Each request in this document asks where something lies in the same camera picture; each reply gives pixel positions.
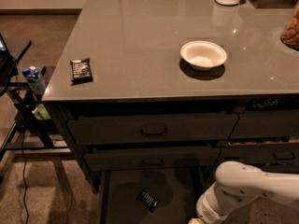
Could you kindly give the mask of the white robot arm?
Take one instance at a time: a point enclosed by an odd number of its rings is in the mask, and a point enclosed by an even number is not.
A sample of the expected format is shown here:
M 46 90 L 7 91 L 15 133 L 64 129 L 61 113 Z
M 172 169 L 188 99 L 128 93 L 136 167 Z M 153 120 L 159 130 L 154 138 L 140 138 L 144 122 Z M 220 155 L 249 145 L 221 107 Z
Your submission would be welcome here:
M 268 173 L 238 161 L 223 162 L 195 211 L 206 224 L 221 224 L 234 210 L 260 197 L 297 209 L 299 175 Z

